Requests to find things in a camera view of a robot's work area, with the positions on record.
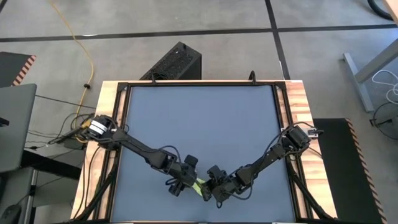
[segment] robotic arm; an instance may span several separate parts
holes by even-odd
[[[116,122],[109,116],[95,116],[82,127],[84,129],[81,135],[87,140],[94,140],[107,150],[116,150],[123,146],[143,157],[153,169],[171,175],[175,181],[170,186],[169,192],[175,196],[179,196],[185,187],[198,184],[195,171],[198,159],[191,155],[188,155],[182,163],[178,151],[176,156],[162,148],[152,149],[118,128]],[[309,142],[309,137],[300,127],[289,126],[279,134],[277,143],[252,164],[242,166],[230,175],[218,166],[213,166],[207,171],[210,180],[198,184],[204,201],[209,201],[214,196],[219,204],[230,196],[242,194],[252,187],[262,170],[285,156],[300,154],[308,149]]]
[[[210,180],[201,188],[202,197],[208,201],[214,196],[219,204],[234,194],[240,195],[252,187],[254,179],[266,167],[290,154],[302,153],[309,145],[310,139],[300,127],[289,126],[281,132],[277,143],[252,164],[242,166],[230,175],[218,166],[210,168],[207,171]]]
[[[197,158],[188,155],[182,163],[179,155],[176,156],[164,149],[152,149],[118,128],[109,116],[96,116],[87,126],[81,133],[87,140],[94,140],[107,150],[116,150],[123,146],[143,157],[153,169],[171,175],[176,180],[169,188],[171,194],[179,196],[185,187],[192,187],[196,182]]]

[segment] orange and black warning stripe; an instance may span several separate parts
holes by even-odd
[[[30,67],[33,65],[35,60],[36,60],[35,55],[32,55],[27,59],[25,65],[22,67],[22,69],[20,70],[19,74],[17,75],[11,86],[20,85],[22,83],[22,80],[25,78],[27,72],[29,71]]]
[[[368,170],[368,166],[366,165],[365,158],[364,158],[363,153],[362,153],[362,149],[359,146],[358,139],[357,139],[357,137],[355,135],[353,124],[352,124],[351,120],[349,120],[349,119],[346,119],[346,121],[347,121],[349,129],[351,131],[351,135],[352,135],[352,137],[354,139],[356,150],[358,152],[359,158],[361,159],[362,167],[363,167],[363,170],[365,172],[366,178],[367,178],[367,180],[369,182],[369,187],[371,189],[371,192],[372,192],[372,195],[373,195],[373,198],[374,198],[374,202],[376,203],[376,207],[377,207],[378,212],[379,212],[380,217],[381,217],[381,222],[383,224],[387,224],[386,215],[384,214],[383,207],[382,207],[382,205],[380,203],[380,199],[379,199],[379,196],[378,196],[378,194],[376,192],[376,188],[374,187],[372,177],[371,177],[371,175],[369,173],[369,170]]]

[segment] concrete floor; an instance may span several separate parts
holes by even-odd
[[[270,28],[263,0],[54,0],[78,35],[176,30]],[[374,15],[366,0],[271,0],[278,27],[358,26],[392,24]],[[69,35],[47,1],[8,1],[0,13],[0,39]],[[398,38],[398,29],[335,30],[279,33],[291,79],[303,80],[314,118],[349,118],[368,162],[390,223],[398,222],[398,141],[369,125],[348,69],[341,60],[352,54],[358,67]],[[95,78],[85,104],[96,106],[103,80],[138,79],[178,41],[203,54],[203,79],[283,79],[271,32],[171,37],[140,37],[82,41],[93,57]],[[37,94],[78,103],[90,65],[70,40],[0,42],[0,51],[34,54],[37,60],[23,83],[36,83]],[[398,73],[398,61],[386,69]],[[394,82],[388,77],[381,77]],[[385,102],[383,86],[367,83],[375,106]],[[76,107],[36,98],[30,129],[59,132],[63,119]],[[397,111],[390,107],[387,112]],[[28,140],[40,141],[29,136]],[[46,156],[68,151],[61,146],[39,150]],[[59,158],[77,166],[81,152]],[[40,183],[56,177],[39,175]],[[65,221],[77,182],[62,179],[37,191],[36,223]]]

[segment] white cable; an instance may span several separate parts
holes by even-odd
[[[378,74],[380,74],[381,72],[387,72],[388,74],[390,74],[390,75],[392,75],[393,77],[395,77],[396,80],[397,80],[397,83],[396,83],[396,84],[391,84],[391,83],[385,83],[385,82],[375,81],[374,78],[375,78]],[[389,98],[389,93],[390,93],[390,92],[392,92],[395,96],[398,96],[398,76],[397,76],[396,74],[394,74],[394,73],[392,73],[392,72],[390,72],[390,71],[388,71],[388,70],[380,70],[380,71],[376,72],[376,74],[374,74],[374,75],[372,76],[372,82],[378,83],[378,84],[382,84],[382,85],[389,85],[389,86],[392,86],[392,88],[391,88],[389,91],[387,91],[387,93],[386,93],[386,99],[387,99],[390,103],[393,103],[393,104],[395,104],[395,105],[398,105],[398,102],[396,102],[396,101],[394,101],[394,100],[391,100],[391,99]]]

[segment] yellow-green cloth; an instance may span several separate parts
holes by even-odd
[[[198,182],[199,184],[203,184],[203,183],[206,182],[206,181],[197,178],[197,182]],[[196,182],[193,184],[192,188],[201,196],[200,186],[199,186]]]

